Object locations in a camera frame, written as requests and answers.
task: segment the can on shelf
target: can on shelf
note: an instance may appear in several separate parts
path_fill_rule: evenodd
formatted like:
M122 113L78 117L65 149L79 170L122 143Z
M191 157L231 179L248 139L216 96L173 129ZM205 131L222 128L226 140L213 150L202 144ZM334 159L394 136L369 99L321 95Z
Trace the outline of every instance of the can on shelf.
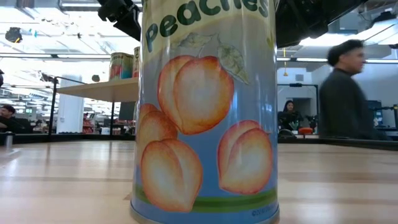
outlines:
M136 78L139 76L140 64L141 64L140 47L136 47L134 49L134 63L132 65L132 69L133 69L132 77L133 78Z
M111 54L109 65L109 80L119 80L132 77L132 64L134 57L126 53Z
M277 223L274 0L146 0L132 214Z

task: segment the pillar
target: pillar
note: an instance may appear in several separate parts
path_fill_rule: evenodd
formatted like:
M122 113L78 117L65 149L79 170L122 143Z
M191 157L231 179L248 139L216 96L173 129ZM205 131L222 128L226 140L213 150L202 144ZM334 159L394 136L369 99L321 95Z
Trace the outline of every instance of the pillar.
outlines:
M63 78L81 82L81 75L62 75ZM60 80L60 86L81 85L69 80ZM57 116L57 134L64 132L81 133L83 131L84 98L60 94Z
M144 1L138 223L278 222L274 4Z

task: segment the man's hair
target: man's hair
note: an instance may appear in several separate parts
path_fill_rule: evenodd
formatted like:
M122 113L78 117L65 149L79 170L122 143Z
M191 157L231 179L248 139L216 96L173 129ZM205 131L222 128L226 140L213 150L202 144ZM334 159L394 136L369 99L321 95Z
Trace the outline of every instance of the man's hair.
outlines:
M334 67L338 63L341 55L358 48L363 48L362 40L347 40L342 44L332 47L328 52L329 65Z
M2 106L1 108L4 108L4 109L10 111L10 112L13 113L13 114L16 112L16 111L15 111L15 108L12 107L11 105L4 105L4 106Z

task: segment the woman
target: woman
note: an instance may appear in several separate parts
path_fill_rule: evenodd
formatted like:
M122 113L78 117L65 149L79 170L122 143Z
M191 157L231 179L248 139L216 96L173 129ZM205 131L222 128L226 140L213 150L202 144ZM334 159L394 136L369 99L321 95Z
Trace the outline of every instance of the woman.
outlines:
M281 129L288 129L290 131L298 130L300 121L303 121L300 112L294 110L294 103L292 100L288 100L285 103L283 112L278 113L278 123Z

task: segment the desk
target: desk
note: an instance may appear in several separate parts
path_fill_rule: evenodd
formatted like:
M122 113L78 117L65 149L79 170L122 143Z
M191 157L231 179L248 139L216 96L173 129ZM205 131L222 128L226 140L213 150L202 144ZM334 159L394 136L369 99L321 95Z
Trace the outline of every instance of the desk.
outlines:
M2 224L136 224L133 142L18 147L19 157L0 161ZM280 224L396 224L397 185L398 152L279 145Z

